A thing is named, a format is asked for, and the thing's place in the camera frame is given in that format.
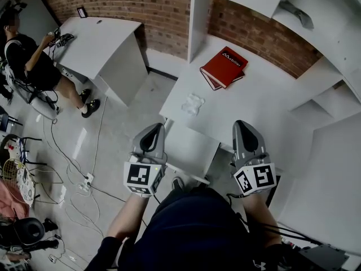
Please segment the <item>dark red book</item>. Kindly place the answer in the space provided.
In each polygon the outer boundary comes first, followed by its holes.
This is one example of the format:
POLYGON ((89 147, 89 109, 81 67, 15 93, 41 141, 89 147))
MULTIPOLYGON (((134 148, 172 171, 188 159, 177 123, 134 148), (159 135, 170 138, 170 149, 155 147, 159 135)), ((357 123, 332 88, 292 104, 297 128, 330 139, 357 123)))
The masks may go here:
MULTIPOLYGON (((220 84, 218 84, 217 82, 215 82, 214 80, 212 80, 211 77, 209 77, 203 70, 202 68, 200 68, 200 73, 202 74, 202 76, 204 77, 204 79, 206 79, 207 83, 209 84, 209 86, 212 88, 212 90, 216 91, 218 89, 221 89, 222 86, 220 84)), ((240 77, 237 77, 235 79, 233 79, 232 84, 240 79, 242 79, 245 76, 245 73, 242 72, 240 77)))

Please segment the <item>grey metal box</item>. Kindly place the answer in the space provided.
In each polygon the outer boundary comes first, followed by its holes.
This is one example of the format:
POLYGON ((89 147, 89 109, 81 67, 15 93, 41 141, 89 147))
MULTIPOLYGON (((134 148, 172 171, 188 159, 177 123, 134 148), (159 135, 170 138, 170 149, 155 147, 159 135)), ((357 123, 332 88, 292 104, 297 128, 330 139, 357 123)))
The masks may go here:
POLYGON ((341 271, 349 259, 345 251, 326 244, 303 248, 299 255, 312 271, 341 271))

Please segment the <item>person's dark clothed body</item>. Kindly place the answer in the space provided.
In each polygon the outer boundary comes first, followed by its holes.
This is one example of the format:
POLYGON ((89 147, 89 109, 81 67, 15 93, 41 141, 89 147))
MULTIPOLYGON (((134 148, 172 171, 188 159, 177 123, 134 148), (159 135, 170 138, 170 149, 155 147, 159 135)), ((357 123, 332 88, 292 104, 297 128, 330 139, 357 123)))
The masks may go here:
POLYGON ((171 190, 143 234, 106 236, 85 271, 296 271, 292 250, 261 235, 215 190, 171 190))

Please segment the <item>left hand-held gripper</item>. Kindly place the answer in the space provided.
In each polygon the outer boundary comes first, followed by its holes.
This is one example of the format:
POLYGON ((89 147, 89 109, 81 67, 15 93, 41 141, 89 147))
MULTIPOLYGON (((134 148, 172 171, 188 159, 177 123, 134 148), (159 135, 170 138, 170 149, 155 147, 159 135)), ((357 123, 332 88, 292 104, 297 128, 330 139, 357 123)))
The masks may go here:
POLYGON ((156 123, 146 127, 133 139, 134 151, 124 162, 124 186, 142 198, 154 196, 165 175, 165 127, 156 123))

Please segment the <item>patterned white round cushion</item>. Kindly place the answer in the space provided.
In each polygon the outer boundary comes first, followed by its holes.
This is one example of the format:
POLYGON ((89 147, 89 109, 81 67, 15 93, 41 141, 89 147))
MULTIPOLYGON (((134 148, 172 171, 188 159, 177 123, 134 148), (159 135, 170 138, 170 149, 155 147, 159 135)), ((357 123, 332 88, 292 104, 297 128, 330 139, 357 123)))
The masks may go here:
POLYGON ((33 176, 24 165, 17 165, 16 184, 23 201, 31 207, 35 198, 36 185, 33 176))

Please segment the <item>person's right forearm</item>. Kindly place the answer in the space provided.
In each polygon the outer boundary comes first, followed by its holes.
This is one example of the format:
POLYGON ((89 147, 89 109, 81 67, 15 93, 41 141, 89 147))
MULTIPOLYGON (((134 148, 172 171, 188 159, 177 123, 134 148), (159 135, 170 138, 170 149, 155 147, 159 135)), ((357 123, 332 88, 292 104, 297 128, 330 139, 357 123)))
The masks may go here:
POLYGON ((269 211, 265 200, 260 193, 242 198, 244 211, 247 219, 250 219, 255 227, 260 228, 263 245, 267 248, 275 244, 281 244, 281 236, 277 233, 277 223, 269 211))

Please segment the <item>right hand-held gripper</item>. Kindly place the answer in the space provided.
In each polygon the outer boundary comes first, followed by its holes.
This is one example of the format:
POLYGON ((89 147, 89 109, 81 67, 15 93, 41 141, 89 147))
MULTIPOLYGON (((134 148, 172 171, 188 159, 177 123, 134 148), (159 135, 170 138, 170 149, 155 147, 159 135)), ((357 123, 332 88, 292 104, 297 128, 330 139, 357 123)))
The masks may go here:
POLYGON ((232 176, 240 188, 241 195, 249 196, 275 187, 275 164, 266 152, 261 133, 245 121, 237 120, 234 123, 233 137, 239 158, 236 154, 232 158, 236 169, 232 176), (258 155, 246 157, 247 153, 251 152, 258 155))

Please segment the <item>person's left forearm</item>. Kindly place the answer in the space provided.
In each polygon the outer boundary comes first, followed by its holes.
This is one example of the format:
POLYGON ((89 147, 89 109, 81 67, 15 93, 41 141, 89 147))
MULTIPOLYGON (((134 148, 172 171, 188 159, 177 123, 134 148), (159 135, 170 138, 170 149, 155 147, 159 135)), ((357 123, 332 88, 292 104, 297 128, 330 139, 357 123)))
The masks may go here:
POLYGON ((121 241, 126 238, 136 239, 148 201, 149 198, 132 193, 110 224, 107 237, 117 238, 121 241))

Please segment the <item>black round case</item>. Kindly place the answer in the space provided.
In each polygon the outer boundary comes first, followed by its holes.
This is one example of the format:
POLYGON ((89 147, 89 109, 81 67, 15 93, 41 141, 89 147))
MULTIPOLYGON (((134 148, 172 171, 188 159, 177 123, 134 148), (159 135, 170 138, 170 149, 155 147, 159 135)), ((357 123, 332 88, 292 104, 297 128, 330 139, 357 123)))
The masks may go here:
POLYGON ((45 235, 45 227, 38 219, 28 217, 12 224, 13 245, 29 247, 40 242, 45 235))

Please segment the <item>white desk drawer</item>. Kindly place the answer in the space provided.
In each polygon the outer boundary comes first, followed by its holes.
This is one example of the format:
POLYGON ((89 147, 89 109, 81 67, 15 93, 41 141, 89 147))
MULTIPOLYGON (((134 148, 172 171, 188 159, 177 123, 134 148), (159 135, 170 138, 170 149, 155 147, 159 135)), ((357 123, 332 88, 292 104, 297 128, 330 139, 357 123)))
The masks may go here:
POLYGON ((220 142, 167 119, 165 127, 166 165, 175 172, 204 183, 220 142))

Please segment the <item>pink cloth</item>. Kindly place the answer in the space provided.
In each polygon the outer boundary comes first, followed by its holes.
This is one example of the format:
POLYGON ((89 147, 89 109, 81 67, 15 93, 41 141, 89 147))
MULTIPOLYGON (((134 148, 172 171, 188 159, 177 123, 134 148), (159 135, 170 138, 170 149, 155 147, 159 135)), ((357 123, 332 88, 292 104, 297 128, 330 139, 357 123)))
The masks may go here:
POLYGON ((15 192, 16 199, 8 190, 6 185, 0 180, 0 215, 3 217, 14 219, 17 216, 19 219, 29 216, 29 206, 25 203, 20 203, 21 195, 15 192))

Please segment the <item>white shelf hutch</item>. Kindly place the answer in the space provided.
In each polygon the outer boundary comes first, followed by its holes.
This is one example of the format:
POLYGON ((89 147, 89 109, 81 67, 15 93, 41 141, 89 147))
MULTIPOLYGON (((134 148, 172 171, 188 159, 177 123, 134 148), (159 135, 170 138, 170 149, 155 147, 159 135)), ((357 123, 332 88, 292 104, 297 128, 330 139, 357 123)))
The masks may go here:
MULTIPOLYGON (((211 0, 191 0, 188 61, 206 42, 211 0)), ((290 111, 306 104, 334 120, 361 112, 361 0, 287 0, 307 13, 314 29, 279 7, 286 0, 228 0, 287 27, 315 47, 322 58, 296 82, 290 111)))

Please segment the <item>small white desk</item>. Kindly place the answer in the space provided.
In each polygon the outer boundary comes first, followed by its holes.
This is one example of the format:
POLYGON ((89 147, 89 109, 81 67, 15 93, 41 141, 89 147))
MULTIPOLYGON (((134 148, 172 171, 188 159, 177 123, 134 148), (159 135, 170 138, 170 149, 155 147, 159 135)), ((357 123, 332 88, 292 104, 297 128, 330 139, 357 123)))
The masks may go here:
POLYGON ((148 76, 134 34, 140 25, 130 20, 71 17, 60 30, 74 39, 55 51, 55 61, 127 107, 148 76))

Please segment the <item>yellow badminton racket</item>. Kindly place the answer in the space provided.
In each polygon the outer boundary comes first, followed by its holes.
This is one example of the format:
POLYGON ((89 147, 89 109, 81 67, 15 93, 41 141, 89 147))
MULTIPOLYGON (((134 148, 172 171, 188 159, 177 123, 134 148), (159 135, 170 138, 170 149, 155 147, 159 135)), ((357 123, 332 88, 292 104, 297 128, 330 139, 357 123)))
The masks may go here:
POLYGON ((26 166, 15 158, 5 161, 2 167, 2 177, 8 182, 17 182, 18 179, 27 179, 28 172, 26 166))

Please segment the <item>large white desk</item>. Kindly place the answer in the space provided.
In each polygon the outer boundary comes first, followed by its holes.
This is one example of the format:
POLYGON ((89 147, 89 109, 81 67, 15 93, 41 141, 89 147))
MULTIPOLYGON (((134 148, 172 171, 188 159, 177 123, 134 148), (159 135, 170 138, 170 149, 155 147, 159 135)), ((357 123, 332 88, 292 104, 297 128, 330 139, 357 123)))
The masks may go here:
POLYGON ((313 131, 288 110, 288 94, 295 80, 250 51, 221 38, 207 36, 191 63, 185 65, 162 106, 160 115, 225 145, 232 144, 232 126, 243 120, 264 137, 276 167, 293 177, 306 173, 313 131), (200 73, 224 47, 248 61, 245 76, 227 89, 212 90, 200 73), (181 110, 189 94, 205 99, 197 116, 181 110))

